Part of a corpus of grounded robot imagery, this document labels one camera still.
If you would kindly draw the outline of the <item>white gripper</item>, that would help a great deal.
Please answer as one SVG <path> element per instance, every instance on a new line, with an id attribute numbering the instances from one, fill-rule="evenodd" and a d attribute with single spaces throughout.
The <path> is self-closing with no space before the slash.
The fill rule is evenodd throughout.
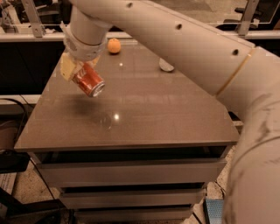
<path id="1" fill-rule="evenodd" d="M 87 61 L 91 67 L 97 65 L 107 43 L 108 28 L 95 23 L 61 24 L 60 28 L 65 34 L 63 42 L 68 51 L 60 57 L 60 74 L 66 81 L 75 81 L 83 67 L 82 61 Z"/>

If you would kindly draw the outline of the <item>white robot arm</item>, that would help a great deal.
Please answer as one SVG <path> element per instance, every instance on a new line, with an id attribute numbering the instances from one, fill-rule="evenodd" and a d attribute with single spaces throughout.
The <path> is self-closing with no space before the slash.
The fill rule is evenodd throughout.
<path id="1" fill-rule="evenodd" d="M 66 48 L 92 60 L 116 26 L 244 123 L 227 179 L 223 224 L 280 224 L 280 58 L 150 0 L 69 0 Z"/>

